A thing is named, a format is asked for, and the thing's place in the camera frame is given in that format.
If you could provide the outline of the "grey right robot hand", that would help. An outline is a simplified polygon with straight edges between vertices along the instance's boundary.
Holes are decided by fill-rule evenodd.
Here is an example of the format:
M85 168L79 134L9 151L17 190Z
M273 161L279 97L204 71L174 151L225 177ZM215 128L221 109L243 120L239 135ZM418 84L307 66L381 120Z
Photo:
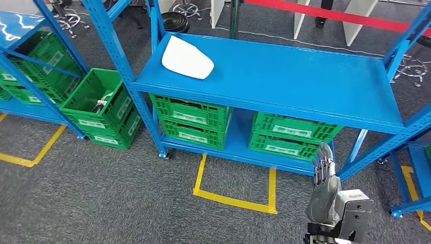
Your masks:
M313 223L334 226L340 219L334 206L341 190L341 180L335 174L334 154L330 146L321 143L317 155L319 159L313 160L314 186L306 215Z

